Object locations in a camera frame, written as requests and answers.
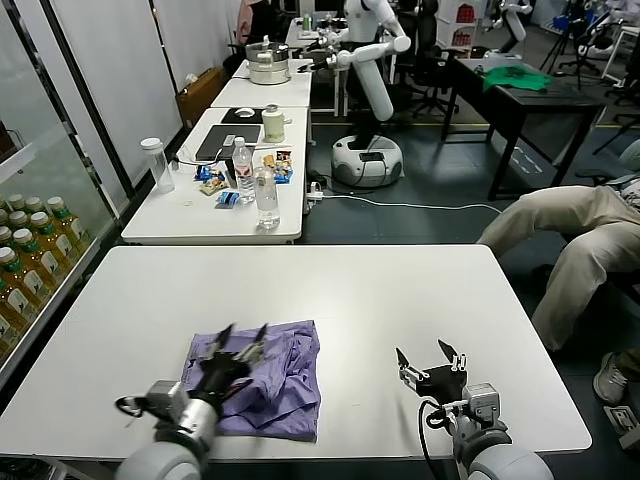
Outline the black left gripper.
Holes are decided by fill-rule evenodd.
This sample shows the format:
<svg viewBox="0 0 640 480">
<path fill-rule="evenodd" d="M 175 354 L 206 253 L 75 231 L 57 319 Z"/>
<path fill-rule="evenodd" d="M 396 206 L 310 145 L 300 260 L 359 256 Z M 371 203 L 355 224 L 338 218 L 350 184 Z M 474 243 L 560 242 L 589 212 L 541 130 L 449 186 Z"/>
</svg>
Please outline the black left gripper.
<svg viewBox="0 0 640 480">
<path fill-rule="evenodd" d="M 243 359 L 236 352 L 222 350 L 228 342 L 235 324 L 221 330 L 210 344 L 205 359 L 199 364 L 202 376 L 198 381 L 198 392 L 222 397 L 238 379 L 248 377 L 250 364 L 259 364 L 264 359 L 264 343 L 268 325 L 264 324 L 252 342 L 243 350 Z"/>
</svg>

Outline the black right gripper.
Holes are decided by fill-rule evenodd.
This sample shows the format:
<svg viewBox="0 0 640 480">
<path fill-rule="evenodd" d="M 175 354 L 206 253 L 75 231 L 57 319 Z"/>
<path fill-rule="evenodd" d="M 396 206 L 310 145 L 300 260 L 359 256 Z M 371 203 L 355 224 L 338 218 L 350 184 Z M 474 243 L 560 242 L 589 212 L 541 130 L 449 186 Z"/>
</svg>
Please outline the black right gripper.
<svg viewBox="0 0 640 480">
<path fill-rule="evenodd" d="M 404 353 L 396 348 L 399 378 L 419 397 L 431 397 L 438 404 L 448 404 L 462 399 L 468 378 L 467 357 L 442 339 L 438 340 L 438 345 L 448 363 L 424 371 L 413 367 Z"/>
</svg>

